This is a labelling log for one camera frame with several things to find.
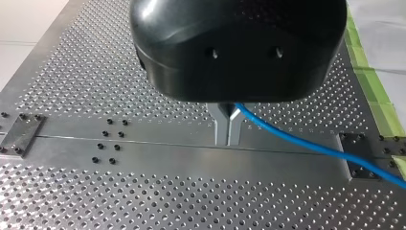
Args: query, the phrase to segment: aluminum plate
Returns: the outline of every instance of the aluminum plate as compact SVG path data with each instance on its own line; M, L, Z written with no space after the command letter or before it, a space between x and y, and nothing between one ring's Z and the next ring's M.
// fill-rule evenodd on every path
M213 146L214 122L204 104L171 100L147 81L132 43L128 4L70 2L2 93L7 99L2 107L49 116L44 136L96 139L108 129L113 133L108 138L115 140L123 131L125 141ZM292 103L259 103L254 111L281 129L333 148L333 134L340 131L377 136L345 45L325 84L312 95ZM107 126L107 118L126 119L133 128ZM278 139L263 141L272 137L250 122L242 126L241 137L239 148L289 150L275 145Z
M404 191L349 182L335 158L97 143L37 138L2 161L0 228L406 229Z

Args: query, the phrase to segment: blue cable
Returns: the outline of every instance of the blue cable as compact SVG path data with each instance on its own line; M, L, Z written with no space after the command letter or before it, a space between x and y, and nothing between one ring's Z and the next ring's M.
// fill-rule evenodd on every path
M360 166L364 167L365 169L381 176L382 178L400 186L401 188L406 189L406 181L404 181L402 178L376 167L374 164L372 164L371 162L369 162L361 157L358 157L351 153L341 152L341 151L338 151L335 149L330 149L330 148L327 148L324 146L320 146L318 144L306 141L305 139L290 135L284 131L279 130L276 127L269 125L268 123L263 121L261 118L257 117L252 112L250 112L242 103L236 103L236 107L242 112L242 114L245 115L245 117L247 117L249 120L251 120L254 124L256 124L257 126L263 127L264 129L268 130L272 134L275 134L286 141L289 141L289 142L296 144L298 146L301 146L301 147L305 147L309 150L318 151L318 152L324 153L326 155L348 160L348 161L355 163L357 165L360 165Z

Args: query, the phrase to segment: hole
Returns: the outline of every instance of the hole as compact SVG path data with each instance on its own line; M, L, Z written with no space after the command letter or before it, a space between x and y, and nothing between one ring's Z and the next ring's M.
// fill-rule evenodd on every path
M209 48L206 48L205 55L208 58L217 59L218 58L218 51L213 47L209 47Z
M283 48L280 46L271 47L271 49L269 49L268 56L270 58L282 58Z

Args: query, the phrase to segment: screw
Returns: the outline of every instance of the screw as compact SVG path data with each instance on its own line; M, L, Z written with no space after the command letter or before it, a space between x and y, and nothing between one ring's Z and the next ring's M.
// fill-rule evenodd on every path
M340 133L340 139L342 140L342 141L344 141L345 139L347 139L347 133Z
M391 150L388 149L388 148L384 148L384 149L382 150L382 152L385 153L385 154L389 154L389 153L391 152Z
M364 133L360 133L360 134L358 134L357 136L356 136L356 139L359 141L359 140L363 140L365 138L365 135L364 135Z
M14 152L17 153L17 154L21 154L21 148L15 147Z
M388 164L388 166L389 166L390 168L394 168L394 167L396 166L395 161L390 161L389 164Z
M358 171L352 171L351 175L352 175L352 177L356 177L358 175Z

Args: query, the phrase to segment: green tape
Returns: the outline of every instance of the green tape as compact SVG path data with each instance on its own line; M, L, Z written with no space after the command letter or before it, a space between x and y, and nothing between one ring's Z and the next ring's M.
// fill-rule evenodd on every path
M405 131L397 117L394 105L375 70L368 64L350 9L348 9L345 40L354 73L370 105L379 133L385 137L405 137Z
M406 180L406 156L392 156L392 158L396 162L403 179Z

